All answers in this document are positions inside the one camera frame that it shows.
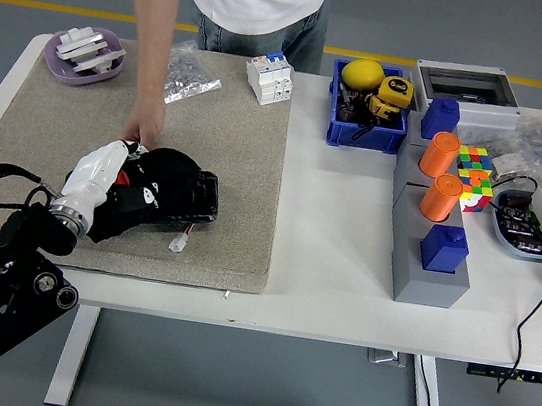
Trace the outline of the person's right hand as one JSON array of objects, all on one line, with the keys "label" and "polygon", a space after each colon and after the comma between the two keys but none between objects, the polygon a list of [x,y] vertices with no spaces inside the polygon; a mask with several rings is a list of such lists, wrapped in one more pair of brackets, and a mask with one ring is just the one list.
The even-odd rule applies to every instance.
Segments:
[{"label": "person's right hand", "polygon": [[154,149],[164,127],[165,113],[166,105],[162,98],[138,97],[118,134],[119,139]]}]

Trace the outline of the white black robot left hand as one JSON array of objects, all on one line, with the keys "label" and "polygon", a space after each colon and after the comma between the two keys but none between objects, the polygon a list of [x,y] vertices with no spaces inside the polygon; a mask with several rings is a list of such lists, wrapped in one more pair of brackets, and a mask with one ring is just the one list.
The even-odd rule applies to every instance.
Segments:
[{"label": "white black robot left hand", "polygon": [[84,215],[106,201],[124,162],[137,159],[148,149],[135,141],[116,140],[81,158],[67,178],[57,200]]}]

